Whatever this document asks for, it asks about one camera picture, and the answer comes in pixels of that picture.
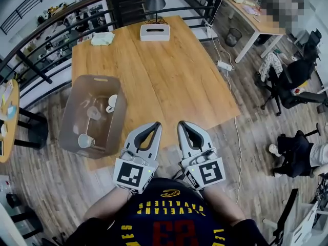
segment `power strip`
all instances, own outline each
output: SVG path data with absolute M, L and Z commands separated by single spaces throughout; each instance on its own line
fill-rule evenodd
M 208 38 L 212 37 L 212 32 L 211 32 L 211 27 L 210 26 L 206 26 L 206 34 Z
M 222 62 L 222 61 L 218 61 L 217 62 L 217 66 L 220 67 L 220 68 L 226 69 L 228 71 L 231 71 L 231 69 L 232 69 L 232 66 L 231 65 L 229 65 L 229 64 L 227 64 L 225 62 Z

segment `lamp shade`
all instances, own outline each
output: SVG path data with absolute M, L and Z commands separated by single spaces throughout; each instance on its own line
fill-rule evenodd
M 165 7 L 165 0 L 146 0 L 146 8 L 149 11 L 159 11 Z

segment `sneaker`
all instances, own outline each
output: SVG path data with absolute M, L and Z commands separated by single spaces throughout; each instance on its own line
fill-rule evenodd
M 260 75 L 259 72 L 255 72 L 255 73 L 254 73 L 254 84 L 255 84 L 257 87 L 259 87 L 259 88 L 261 88 L 261 87 L 265 87 L 265 86 L 266 86 L 265 81 L 263 82 L 263 81 L 261 80 L 261 75 Z
M 281 177 L 282 175 L 281 175 L 280 173 L 273 172 L 273 176 L 274 176 L 275 178 L 279 178 L 279 177 Z
M 274 155 L 276 155 L 277 157 L 280 157 L 281 156 L 281 154 L 278 153 L 278 147 L 276 145 L 274 145 L 274 144 L 271 144 L 269 146 L 269 152 L 272 153 L 272 154 L 274 154 Z
M 282 174 L 280 174 L 280 173 L 276 173 L 274 168 L 271 169 L 271 173 L 272 173 L 272 175 L 273 175 L 275 178 L 279 178 L 279 177 L 282 176 Z

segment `desk leg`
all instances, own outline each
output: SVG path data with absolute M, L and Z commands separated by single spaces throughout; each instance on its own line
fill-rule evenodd
M 270 221 L 270 220 L 268 220 L 268 219 L 263 219 L 262 222 L 263 222 L 264 224 L 266 224 L 266 225 L 268 225 L 268 226 L 274 228 L 274 229 L 277 229 L 277 228 L 278 228 L 278 224 L 277 224 L 277 223 L 275 223 L 275 222 L 273 222 L 273 221 Z
M 21 147 L 26 147 L 26 148 L 34 148 L 34 149 L 41 149 L 41 144 L 40 143 L 35 143 L 35 142 L 27 142 L 27 141 L 22 141 L 15 139 L 14 145 L 21 146 Z
M 254 44 L 255 40 L 258 38 L 259 35 L 260 35 L 259 32 L 257 32 L 257 31 L 254 32 L 254 34 L 252 35 L 252 37 L 250 38 L 250 40 L 248 40 L 247 44 L 244 46 L 244 48 L 242 49 L 242 51 L 237 56 L 237 58 L 235 60 L 236 63 L 239 63 L 240 60 L 245 56 L 245 54 L 251 48 L 251 46 Z
M 229 19 L 232 19 L 234 17 L 235 10 L 231 9 L 230 14 L 229 14 Z
M 266 54 L 268 54 L 271 49 L 278 43 L 278 41 L 283 37 L 283 35 L 277 35 L 277 37 L 272 41 L 272 43 L 268 46 L 268 48 L 261 54 L 261 58 L 264 58 Z

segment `table leg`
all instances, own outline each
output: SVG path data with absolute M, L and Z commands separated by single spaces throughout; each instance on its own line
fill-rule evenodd
M 277 35 L 276 38 L 272 41 L 272 43 L 268 46 L 268 48 L 261 54 L 261 58 L 264 58 L 266 54 L 268 54 L 271 49 L 278 43 L 278 41 L 283 37 L 283 35 Z
M 19 108 L 19 113 L 23 116 L 29 117 L 30 119 L 42 122 L 42 123 L 47 123 L 47 119 L 45 117 L 41 117 L 39 115 L 36 115 L 30 111 L 27 111 L 25 109 Z
M 274 229 L 277 229 L 277 228 L 278 228 L 278 224 L 275 223 L 275 222 L 273 222 L 273 221 L 271 221 L 271 220 L 263 219 L 262 222 L 263 222 L 264 224 L 266 224 L 266 225 L 268 225 L 268 226 L 274 228 Z
M 229 19 L 232 19 L 234 17 L 234 14 L 235 14 L 235 10 L 234 9 L 231 9 L 230 11 L 230 14 L 229 14 Z
M 235 62 L 239 63 L 240 60 L 244 57 L 244 55 L 247 53 L 247 51 L 249 50 L 249 48 L 251 48 L 251 46 L 254 44 L 255 40 L 258 38 L 258 36 L 260 35 L 260 33 L 258 31 L 255 31 L 254 34 L 252 35 L 252 37 L 250 38 L 250 40 L 248 40 L 247 44 L 244 46 L 244 48 L 242 49 L 242 51 L 239 53 L 239 55 L 237 56 Z
M 26 128 L 26 129 L 31 129 L 32 128 L 32 125 L 31 124 L 28 124 L 28 123 L 25 123 L 25 122 L 22 122 L 22 121 L 18 121 L 17 122 L 17 125 L 23 127 L 23 128 Z
M 26 148 L 35 148 L 35 149 L 41 148 L 40 143 L 27 142 L 27 141 L 22 141 L 22 140 L 18 140 L 18 139 L 15 139 L 14 145 L 22 146 L 22 147 L 26 147 Z

